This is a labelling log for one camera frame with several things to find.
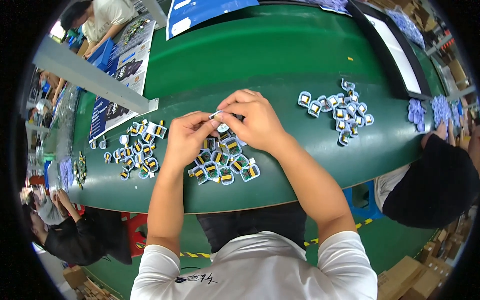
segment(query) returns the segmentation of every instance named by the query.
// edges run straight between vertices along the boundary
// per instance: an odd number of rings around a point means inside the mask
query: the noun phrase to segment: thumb
[[[221,112],[218,115],[220,115],[222,122],[228,125],[240,138],[245,134],[247,127],[239,119],[226,112]]]
[[[207,122],[205,122],[195,133],[193,136],[195,139],[198,141],[204,140],[212,131],[214,131],[218,126],[220,125],[220,122],[212,119]]]

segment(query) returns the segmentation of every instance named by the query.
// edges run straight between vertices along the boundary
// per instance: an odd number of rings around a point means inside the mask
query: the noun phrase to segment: black pants
[[[212,253],[218,252],[236,237],[260,231],[277,233],[306,249],[307,214],[298,202],[237,212],[200,214],[197,220],[212,246]]]
[[[121,212],[85,206],[85,214],[95,221],[107,254],[122,264],[132,264],[130,241]]]

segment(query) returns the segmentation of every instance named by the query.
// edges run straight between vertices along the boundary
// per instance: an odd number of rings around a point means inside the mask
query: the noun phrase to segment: blue box
[[[108,59],[113,49],[113,41],[109,37],[94,53],[87,59],[87,62],[93,64],[102,71],[105,71],[108,66]]]

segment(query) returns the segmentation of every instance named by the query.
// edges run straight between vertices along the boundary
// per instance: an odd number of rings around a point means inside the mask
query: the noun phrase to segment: green table surface
[[[249,88],[269,99],[285,130],[342,188],[420,157],[421,135],[407,120],[408,101],[392,97],[372,46],[350,17],[295,5],[250,7],[228,15],[236,20],[170,41],[165,41],[163,30],[154,33],[144,96],[159,97],[159,109],[134,121],[165,120],[168,127],[173,118],[194,110],[214,112],[230,93]],[[423,51],[412,47],[432,92],[444,93],[431,61]],[[342,77],[356,84],[360,101],[368,105],[368,112],[375,118],[372,126],[359,129],[359,138],[351,139],[348,147],[337,142],[331,112],[316,119],[297,105],[298,95],[304,90],[313,97],[342,92]],[[127,181],[122,181],[121,165],[106,165],[104,151],[89,148],[94,100],[93,94],[84,94],[78,107],[73,150],[86,156],[87,177],[83,190],[73,186],[69,195],[75,203],[145,213],[156,177],[143,180],[134,170]],[[426,130],[430,130],[430,108],[425,122]],[[118,138],[130,124],[107,132],[106,151],[112,153],[121,146]],[[154,157],[160,164],[166,146],[167,139],[156,139]],[[241,210],[297,199],[280,165],[268,153],[249,146],[243,147],[243,153],[254,157],[261,171],[260,177],[249,182],[235,175],[235,182],[229,186],[214,182],[199,186],[187,174],[193,164],[185,169],[185,213]]]

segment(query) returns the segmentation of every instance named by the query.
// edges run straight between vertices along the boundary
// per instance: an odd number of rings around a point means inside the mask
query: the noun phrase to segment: blue stool
[[[352,214],[361,216],[365,219],[379,219],[384,215],[378,209],[377,203],[375,202],[375,187],[373,185],[373,180],[365,183],[368,186],[369,196],[368,196],[368,209],[355,207],[352,203],[352,188],[347,188],[343,190],[343,194],[347,199],[350,211]]]

